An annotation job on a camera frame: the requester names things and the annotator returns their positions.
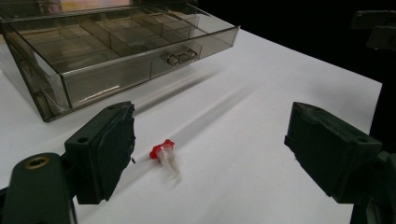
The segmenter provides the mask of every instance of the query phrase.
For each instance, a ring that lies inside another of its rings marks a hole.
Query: white surface
[[[235,46],[45,123],[0,75],[0,188],[13,166],[64,141],[104,107],[135,104],[136,164],[113,196],[76,203],[89,223],[349,223],[283,143],[292,102],[322,107],[368,133],[381,84],[241,30]],[[175,144],[181,176],[149,152]]]

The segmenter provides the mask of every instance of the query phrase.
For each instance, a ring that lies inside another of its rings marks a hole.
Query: black background
[[[372,30],[350,29],[359,10],[395,10],[395,0],[255,1],[200,0],[199,8],[254,35],[345,68],[383,84],[370,135],[395,152],[393,127],[396,51],[366,47]]]

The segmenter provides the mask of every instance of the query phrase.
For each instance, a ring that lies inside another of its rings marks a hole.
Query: small plastic component
[[[149,156],[152,159],[159,159],[163,164],[163,167],[171,173],[173,176],[178,176],[180,170],[175,160],[175,154],[173,153],[175,143],[170,139],[166,139],[162,144],[152,148]]]

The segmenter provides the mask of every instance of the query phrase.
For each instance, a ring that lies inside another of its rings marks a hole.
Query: red plastic part
[[[163,145],[171,145],[171,147],[173,149],[173,146],[175,145],[175,143],[172,142],[170,139],[166,139],[162,144],[152,148],[151,152],[149,153],[149,157],[152,158],[152,159],[157,159],[158,158],[157,157],[157,150],[158,150],[158,148],[160,148]]]

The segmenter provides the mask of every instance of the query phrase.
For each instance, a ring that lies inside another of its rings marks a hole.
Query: transparent plastic organizer
[[[228,49],[239,30],[188,3],[2,25],[44,121]]]

